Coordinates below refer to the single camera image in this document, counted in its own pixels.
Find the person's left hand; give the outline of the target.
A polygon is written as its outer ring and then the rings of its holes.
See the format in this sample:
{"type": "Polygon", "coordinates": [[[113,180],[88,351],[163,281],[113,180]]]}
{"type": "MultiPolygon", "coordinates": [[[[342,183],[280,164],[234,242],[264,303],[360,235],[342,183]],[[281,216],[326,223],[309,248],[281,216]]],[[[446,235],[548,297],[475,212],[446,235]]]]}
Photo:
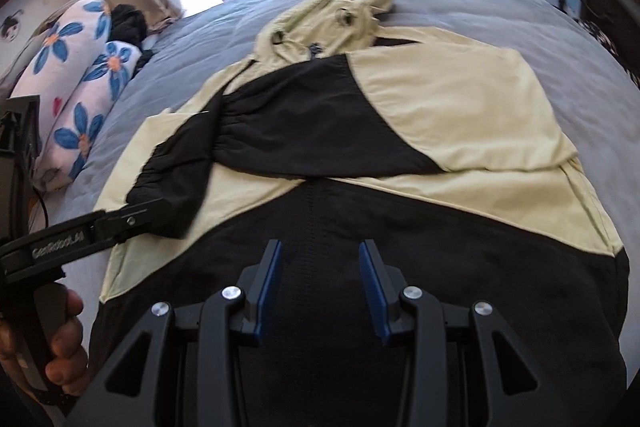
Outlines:
{"type": "MultiPolygon", "coordinates": [[[[66,315],[68,320],[51,339],[53,359],[46,366],[46,375],[52,384],[60,386],[66,395],[80,397],[90,384],[88,355],[82,347],[84,329],[78,315],[84,311],[84,303],[73,289],[66,290],[66,315]]],[[[6,321],[1,321],[1,365],[13,384],[31,398],[35,395],[28,387],[20,363],[17,361],[17,337],[6,321]]]]}

